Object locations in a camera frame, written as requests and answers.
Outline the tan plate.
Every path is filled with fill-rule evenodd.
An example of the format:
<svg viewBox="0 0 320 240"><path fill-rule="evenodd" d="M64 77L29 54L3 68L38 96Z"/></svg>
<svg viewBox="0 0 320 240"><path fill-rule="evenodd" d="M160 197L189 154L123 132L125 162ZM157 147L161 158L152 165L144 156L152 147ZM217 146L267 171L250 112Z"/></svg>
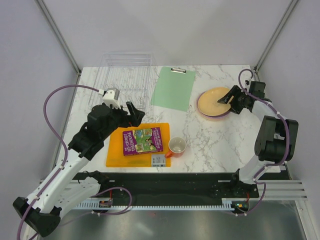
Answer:
<svg viewBox="0 0 320 240"><path fill-rule="evenodd" d="M231 109L229 103L218 103L229 92L226 87L211 88L202 93L197 100L197 108L200 113L209 117L218 117L227 114Z"/></svg>

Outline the pink plate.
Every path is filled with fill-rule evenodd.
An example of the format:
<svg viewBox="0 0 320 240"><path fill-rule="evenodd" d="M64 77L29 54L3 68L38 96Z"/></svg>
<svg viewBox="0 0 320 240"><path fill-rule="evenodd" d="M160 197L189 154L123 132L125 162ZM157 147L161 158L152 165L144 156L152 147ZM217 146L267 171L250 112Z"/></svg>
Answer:
<svg viewBox="0 0 320 240"><path fill-rule="evenodd" d="M216 116L210 116L210 115L205 115L203 114L202 112L198 111L197 112L201 117L209 120L209 121L219 121L219 120L222 120L223 118L227 117L229 114L230 114L230 111L227 111L223 114L220 114L220 115L216 115Z"/></svg>

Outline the purple plate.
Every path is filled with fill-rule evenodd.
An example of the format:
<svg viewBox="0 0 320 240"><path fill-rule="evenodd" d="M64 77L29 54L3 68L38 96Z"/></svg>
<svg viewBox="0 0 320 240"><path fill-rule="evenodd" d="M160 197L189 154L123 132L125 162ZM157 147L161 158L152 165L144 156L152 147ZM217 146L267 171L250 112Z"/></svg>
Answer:
<svg viewBox="0 0 320 240"><path fill-rule="evenodd" d="M206 114L202 113L202 112L200 111L200 109L199 109L199 99L200 99L200 98L198 98L198 99L196 100L196 109L197 109L197 112L198 112L202 117L204 117L204 118L207 118L207 119L209 119L209 120L218 120L218 119L222 119L222 118L226 117L227 115L229 115L229 114L231 113L231 112L228 110L227 112L225 112L225 113L223 113L223 114L220 114L220 115L215 115L215 116L206 115Z"/></svg>

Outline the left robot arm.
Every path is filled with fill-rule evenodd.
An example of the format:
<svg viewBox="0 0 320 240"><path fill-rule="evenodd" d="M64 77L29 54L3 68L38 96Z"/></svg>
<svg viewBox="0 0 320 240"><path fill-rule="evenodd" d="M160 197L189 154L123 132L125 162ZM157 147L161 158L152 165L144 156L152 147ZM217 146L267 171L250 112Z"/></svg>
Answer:
<svg viewBox="0 0 320 240"><path fill-rule="evenodd" d="M59 196L74 176L86 166L104 147L104 141L117 129L138 127L145 112L135 108L132 102L126 102L128 110L114 108L105 103L94 106L87 115L87 121L81 126L71 142L64 148L64 159L57 164L46 179L27 197L17 197L13 207L21 218L42 237L50 235L59 225L64 215L74 206L97 194L106 196L110 191L108 182L99 179L92 183L83 183L73 193L70 203Z"/></svg>

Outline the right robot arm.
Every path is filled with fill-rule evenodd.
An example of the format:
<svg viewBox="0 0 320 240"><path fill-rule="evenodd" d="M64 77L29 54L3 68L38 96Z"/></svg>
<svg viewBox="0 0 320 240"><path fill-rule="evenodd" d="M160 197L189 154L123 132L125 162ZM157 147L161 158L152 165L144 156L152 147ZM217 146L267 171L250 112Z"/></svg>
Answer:
<svg viewBox="0 0 320 240"><path fill-rule="evenodd" d="M271 167L279 166L292 159L299 124L277 111L271 100L265 98L264 82L252 81L248 92L235 85L217 102L230 104L230 111L240 114L248 109L261 122L255 143L254 156L232 175L229 191L235 197L247 191Z"/></svg>

